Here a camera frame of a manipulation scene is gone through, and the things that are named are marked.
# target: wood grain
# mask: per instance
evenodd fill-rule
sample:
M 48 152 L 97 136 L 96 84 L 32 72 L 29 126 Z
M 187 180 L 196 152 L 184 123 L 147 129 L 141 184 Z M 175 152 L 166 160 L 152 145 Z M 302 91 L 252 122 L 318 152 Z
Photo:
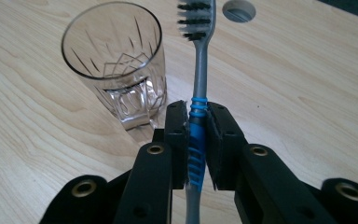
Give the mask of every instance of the wood grain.
M 61 56 L 65 27 L 102 2 L 0 0 L 0 223 L 36 223 L 69 180 L 110 180 L 133 165 L 140 139 Z M 132 2 L 161 23 L 168 103 L 189 100 L 195 53 L 177 31 L 177 3 Z M 210 101 L 225 105 L 249 142 L 273 148 L 301 180 L 358 182 L 358 17 L 313 0 L 259 0 L 252 21 L 234 23 L 221 12 L 225 1 L 217 2 Z M 202 223 L 239 223 L 232 192 L 214 192 L 205 178 Z M 173 223 L 185 222 L 185 204 L 176 191 Z

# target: screw hole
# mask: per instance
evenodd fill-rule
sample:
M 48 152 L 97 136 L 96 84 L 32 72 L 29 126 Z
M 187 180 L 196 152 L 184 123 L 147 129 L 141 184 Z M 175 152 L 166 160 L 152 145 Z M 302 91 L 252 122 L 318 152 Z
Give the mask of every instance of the screw hole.
M 336 191 L 347 199 L 358 202 L 358 189 L 348 183 L 336 184 Z
M 160 147 L 160 146 L 152 146 L 152 147 L 147 149 L 148 153 L 154 154 L 154 155 L 160 154 L 163 151 L 164 151 L 164 147 Z
M 82 198 L 90 195 L 97 189 L 97 184 L 91 180 L 82 180 L 72 188 L 72 195 L 77 198 Z
M 255 17 L 255 6 L 246 0 L 230 0 L 223 5 L 223 14 L 234 22 L 248 22 Z
M 252 147 L 251 151 L 256 156 L 267 156 L 269 153 L 262 147 Z

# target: drinking glass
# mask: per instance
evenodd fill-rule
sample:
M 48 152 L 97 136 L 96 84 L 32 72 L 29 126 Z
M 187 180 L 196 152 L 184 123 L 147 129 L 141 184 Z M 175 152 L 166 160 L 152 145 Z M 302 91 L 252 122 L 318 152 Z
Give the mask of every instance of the drinking glass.
M 126 130 L 154 124 L 167 87 L 161 26 L 152 12 L 127 2 L 92 7 L 67 27 L 62 55 Z

